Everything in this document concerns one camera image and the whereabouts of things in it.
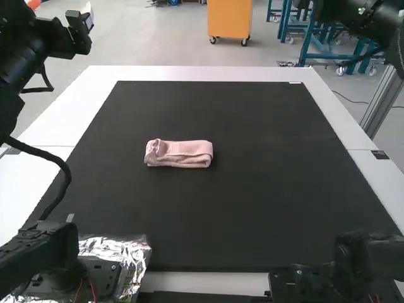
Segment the gray floor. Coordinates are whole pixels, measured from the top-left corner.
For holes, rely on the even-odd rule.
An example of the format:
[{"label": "gray floor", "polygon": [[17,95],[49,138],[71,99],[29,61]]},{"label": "gray floor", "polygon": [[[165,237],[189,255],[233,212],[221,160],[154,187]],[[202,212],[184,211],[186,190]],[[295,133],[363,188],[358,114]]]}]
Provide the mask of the gray floor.
[{"label": "gray floor", "polygon": [[[76,56],[72,61],[50,58],[47,71],[55,92],[24,95],[23,109],[14,131],[18,136],[55,98],[89,65],[182,65],[182,66],[276,66],[279,60],[297,60],[302,39],[294,45],[276,39],[277,23],[266,22],[267,0],[254,0],[251,43],[241,47],[239,41],[222,39],[211,45],[206,29],[206,6],[183,4],[171,8],[145,8],[146,0],[92,0],[96,26],[92,31],[93,49],[89,56]],[[84,5],[85,0],[52,0],[37,11],[41,17],[58,16],[64,11]],[[341,49],[353,49],[345,41]],[[338,77],[335,68],[316,70],[331,89],[354,101],[370,101],[383,67],[374,77],[353,75]],[[40,85],[35,77],[30,85]],[[340,98],[351,115],[359,121],[366,105],[353,104]],[[397,101],[404,105],[404,95]],[[382,126],[376,143],[386,150],[404,170],[404,109],[394,109]]]}]

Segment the metal bracket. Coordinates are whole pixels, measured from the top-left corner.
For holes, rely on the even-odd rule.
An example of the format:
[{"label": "metal bracket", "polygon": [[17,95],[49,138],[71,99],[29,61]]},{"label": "metal bracket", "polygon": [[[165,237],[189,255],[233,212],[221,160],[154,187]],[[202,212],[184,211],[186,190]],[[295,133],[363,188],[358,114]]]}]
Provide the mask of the metal bracket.
[{"label": "metal bracket", "polygon": [[[332,266],[303,266],[294,264],[270,270],[268,280],[272,301],[276,303],[347,303],[347,299],[330,282]],[[380,302],[404,303],[394,280],[376,280],[369,287],[369,295]]]},{"label": "metal bracket", "polygon": [[[84,259],[79,257],[79,261],[85,266],[87,276],[83,277],[83,285],[78,294],[78,302],[93,301],[93,293],[89,279],[95,286],[97,300],[113,299],[117,287],[121,266],[119,262],[111,262],[101,259]],[[60,300],[70,298],[73,300],[78,289],[56,290],[52,288],[50,281],[36,275],[32,278],[29,286],[23,295],[37,297],[41,300]]]}]

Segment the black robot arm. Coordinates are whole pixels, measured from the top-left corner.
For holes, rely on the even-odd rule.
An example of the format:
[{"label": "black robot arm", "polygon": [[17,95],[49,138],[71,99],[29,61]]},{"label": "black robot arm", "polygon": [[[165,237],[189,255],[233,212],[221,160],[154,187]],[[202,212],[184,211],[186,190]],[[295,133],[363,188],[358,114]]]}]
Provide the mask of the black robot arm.
[{"label": "black robot arm", "polygon": [[[77,255],[75,224],[38,221],[27,225],[0,247],[0,300],[40,272],[60,273],[71,269],[77,262]],[[72,287],[76,287],[80,279],[75,277],[70,281],[74,282]]]},{"label": "black robot arm", "polygon": [[90,52],[91,15],[67,11],[66,18],[69,26],[63,27],[58,18],[37,18],[24,0],[0,0],[0,145],[24,106],[18,95],[45,60]]},{"label": "black robot arm", "polygon": [[389,301],[389,296],[400,295],[391,281],[404,281],[403,260],[404,237],[349,232],[336,238],[333,262],[273,268],[272,297],[283,303],[343,303],[379,294]]},{"label": "black robot arm", "polygon": [[[386,64],[392,64],[404,79],[404,22],[402,0],[312,0],[316,21],[339,22],[351,34],[372,39],[384,51]],[[294,0],[308,9],[310,0]]]},{"label": "black robot arm", "polygon": [[332,281],[344,297],[368,293],[376,278],[404,282],[404,238],[351,232],[336,238]]}]

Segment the orange cart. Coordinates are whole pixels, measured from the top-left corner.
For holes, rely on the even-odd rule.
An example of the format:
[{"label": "orange cart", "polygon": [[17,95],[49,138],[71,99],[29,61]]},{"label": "orange cart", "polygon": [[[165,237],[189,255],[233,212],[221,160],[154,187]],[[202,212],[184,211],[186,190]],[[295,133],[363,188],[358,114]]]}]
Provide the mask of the orange cart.
[{"label": "orange cart", "polygon": [[253,0],[208,0],[208,35],[215,44],[220,37],[250,39]]},{"label": "orange cart", "polygon": [[33,10],[40,6],[40,0],[25,0],[26,4]]}]

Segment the red wire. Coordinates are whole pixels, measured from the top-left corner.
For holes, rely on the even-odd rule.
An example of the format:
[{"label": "red wire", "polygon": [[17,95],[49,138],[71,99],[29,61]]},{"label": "red wire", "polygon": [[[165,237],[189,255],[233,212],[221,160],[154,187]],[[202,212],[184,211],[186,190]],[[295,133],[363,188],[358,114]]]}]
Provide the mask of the red wire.
[{"label": "red wire", "polygon": [[80,286],[77,288],[77,292],[74,295],[73,303],[76,303],[77,296],[80,293],[80,290],[81,290],[82,286],[83,286],[83,278],[81,278],[81,280],[80,280]]},{"label": "red wire", "polygon": [[374,303],[373,300],[372,300],[371,295],[370,295],[370,294],[367,294],[367,296],[369,297],[369,300],[370,300],[372,303]]},{"label": "red wire", "polygon": [[94,303],[97,303],[97,293],[95,292],[95,286],[94,286],[93,282],[90,280],[90,276],[87,276],[87,277],[88,277],[88,283],[90,283],[91,291],[93,293]]}]

